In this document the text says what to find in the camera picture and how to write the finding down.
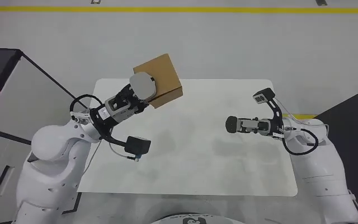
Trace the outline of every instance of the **yellow floor stripe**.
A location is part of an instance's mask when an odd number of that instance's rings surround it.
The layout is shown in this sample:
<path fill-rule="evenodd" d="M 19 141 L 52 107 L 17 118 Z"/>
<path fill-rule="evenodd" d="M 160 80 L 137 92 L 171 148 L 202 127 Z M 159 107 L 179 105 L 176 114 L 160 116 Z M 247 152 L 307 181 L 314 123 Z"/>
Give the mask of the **yellow floor stripe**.
<path fill-rule="evenodd" d="M 315 114 L 293 114 L 293 116 L 295 116 L 295 118 L 297 119 L 311 119 L 316 117 L 317 115 Z"/>
<path fill-rule="evenodd" d="M 0 6 L 0 11 L 7 11 L 7 12 L 196 12 L 196 13 L 357 14 L 358 8 Z"/>

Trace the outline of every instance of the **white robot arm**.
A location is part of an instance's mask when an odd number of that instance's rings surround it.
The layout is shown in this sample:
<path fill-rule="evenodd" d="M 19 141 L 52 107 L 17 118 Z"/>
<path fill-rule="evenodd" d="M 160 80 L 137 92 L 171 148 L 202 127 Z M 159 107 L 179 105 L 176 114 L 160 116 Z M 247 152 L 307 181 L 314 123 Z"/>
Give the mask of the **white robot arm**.
<path fill-rule="evenodd" d="M 13 223 L 56 223 L 77 191 L 91 143 L 104 139 L 123 146 L 134 155 L 127 158 L 135 161 L 148 152 L 149 140 L 129 136 L 122 142 L 111 136 L 114 126 L 141 113 L 156 94 L 155 81 L 146 73 L 133 75 L 129 82 L 104 104 L 91 95 L 76 98 L 70 106 L 72 120 L 68 124 L 51 125 L 36 132 L 17 184 L 18 210 Z M 74 104 L 84 97 L 95 98 L 100 106 L 74 113 Z"/>
<path fill-rule="evenodd" d="M 327 129 L 317 119 L 282 118 L 274 92 L 264 89 L 254 94 L 258 104 L 266 102 L 274 112 L 272 119 L 247 119 L 230 116 L 226 121 L 229 133 L 259 133 L 281 140 L 291 154 L 295 174 L 319 202 L 326 223 L 358 222 L 354 196 L 346 184 L 342 160 L 327 137 Z"/>

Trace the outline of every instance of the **brown cardboard box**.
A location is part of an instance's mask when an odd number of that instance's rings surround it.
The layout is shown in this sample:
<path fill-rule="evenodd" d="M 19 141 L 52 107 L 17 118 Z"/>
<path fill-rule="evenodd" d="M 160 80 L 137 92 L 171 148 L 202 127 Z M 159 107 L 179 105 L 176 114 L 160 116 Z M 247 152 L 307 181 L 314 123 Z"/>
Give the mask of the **brown cardboard box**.
<path fill-rule="evenodd" d="M 149 102 L 158 108 L 183 95 L 183 89 L 168 54 L 133 68 L 134 73 L 147 72 L 156 82 L 157 93 Z"/>

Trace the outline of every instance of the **table top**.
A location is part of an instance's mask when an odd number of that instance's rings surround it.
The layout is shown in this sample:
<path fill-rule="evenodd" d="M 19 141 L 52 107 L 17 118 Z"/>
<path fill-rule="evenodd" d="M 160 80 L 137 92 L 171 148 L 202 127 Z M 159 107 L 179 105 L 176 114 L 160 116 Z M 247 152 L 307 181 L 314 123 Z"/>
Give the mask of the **table top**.
<path fill-rule="evenodd" d="M 94 95 L 116 95 L 128 79 L 101 79 Z M 269 80 L 181 80 L 183 96 L 154 109 L 149 106 L 115 127 L 112 136 L 152 141 L 139 162 L 115 155 L 102 142 L 79 192 L 295 196 L 297 185 L 289 154 L 280 141 L 259 134 L 230 134 L 228 116 L 272 118 L 252 95 Z M 87 160 L 97 144 L 92 144 Z M 114 146 L 118 152 L 123 148 Z"/>

